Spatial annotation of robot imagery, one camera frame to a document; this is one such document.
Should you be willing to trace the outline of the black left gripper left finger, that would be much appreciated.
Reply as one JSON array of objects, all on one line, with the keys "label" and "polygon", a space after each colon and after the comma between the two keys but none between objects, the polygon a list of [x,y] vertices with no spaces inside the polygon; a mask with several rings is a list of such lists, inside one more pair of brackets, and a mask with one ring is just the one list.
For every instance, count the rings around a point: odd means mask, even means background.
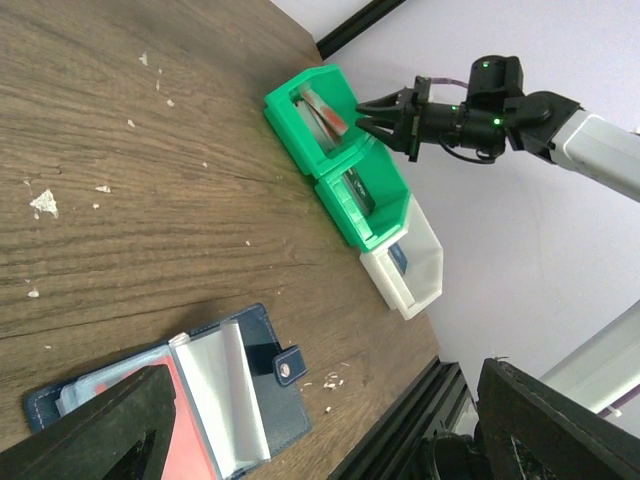
[{"label": "black left gripper left finger", "polygon": [[175,423],[169,368],[147,366],[1,453],[3,479],[160,479]]}]

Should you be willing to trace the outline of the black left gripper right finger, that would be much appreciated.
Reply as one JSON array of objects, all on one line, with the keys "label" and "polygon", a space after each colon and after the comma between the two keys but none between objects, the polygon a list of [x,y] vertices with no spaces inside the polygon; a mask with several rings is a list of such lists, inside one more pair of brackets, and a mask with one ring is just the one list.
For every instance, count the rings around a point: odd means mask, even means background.
[{"label": "black left gripper right finger", "polygon": [[506,361],[484,360],[477,407],[496,479],[639,477],[638,438]]}]

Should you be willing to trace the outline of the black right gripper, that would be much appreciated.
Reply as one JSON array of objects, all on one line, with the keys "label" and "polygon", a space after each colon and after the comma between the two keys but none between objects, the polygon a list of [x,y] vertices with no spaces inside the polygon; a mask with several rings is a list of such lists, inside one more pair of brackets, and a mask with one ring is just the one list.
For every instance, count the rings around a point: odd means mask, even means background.
[{"label": "black right gripper", "polygon": [[[424,109],[430,103],[431,77],[416,76],[412,88],[402,88],[378,99],[356,106],[356,111],[369,117],[356,120],[356,126],[396,152],[405,153],[416,163],[421,144],[421,123]],[[400,118],[391,121],[381,118]]]}]

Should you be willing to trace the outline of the blue leather card holder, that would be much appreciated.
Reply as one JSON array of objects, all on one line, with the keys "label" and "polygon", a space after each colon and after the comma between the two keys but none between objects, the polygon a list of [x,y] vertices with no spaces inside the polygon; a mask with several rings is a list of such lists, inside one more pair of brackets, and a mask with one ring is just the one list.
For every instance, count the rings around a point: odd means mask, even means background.
[{"label": "blue leather card holder", "polygon": [[216,479],[240,478],[310,431],[296,387],[307,372],[302,353],[296,345],[281,346],[266,308],[256,303],[27,395],[32,432],[166,355],[175,362]]}]

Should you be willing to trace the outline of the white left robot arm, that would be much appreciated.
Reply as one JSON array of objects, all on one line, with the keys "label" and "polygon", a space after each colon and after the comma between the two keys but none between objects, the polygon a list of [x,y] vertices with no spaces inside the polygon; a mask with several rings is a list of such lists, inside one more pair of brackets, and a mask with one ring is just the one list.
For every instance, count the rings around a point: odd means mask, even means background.
[{"label": "white left robot arm", "polygon": [[[32,433],[5,479],[239,479],[311,427],[283,347],[254,304],[119,362],[36,391]],[[338,467],[339,479],[635,479],[639,441],[607,417],[639,389],[630,308],[541,379],[485,360],[478,423],[450,430],[463,381],[433,364]]]}]

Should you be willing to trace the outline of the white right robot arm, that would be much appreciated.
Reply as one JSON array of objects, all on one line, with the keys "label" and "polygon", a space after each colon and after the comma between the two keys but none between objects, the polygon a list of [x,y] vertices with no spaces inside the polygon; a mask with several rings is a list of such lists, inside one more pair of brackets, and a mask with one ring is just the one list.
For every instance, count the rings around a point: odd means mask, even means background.
[{"label": "white right robot arm", "polygon": [[511,148],[638,200],[638,134],[560,94],[527,94],[523,80],[518,57],[481,57],[471,66],[462,103],[432,102],[436,79],[418,76],[412,87],[359,104],[356,124],[411,162],[423,144],[457,159],[460,149],[470,149],[469,160],[478,165],[494,164]]}]

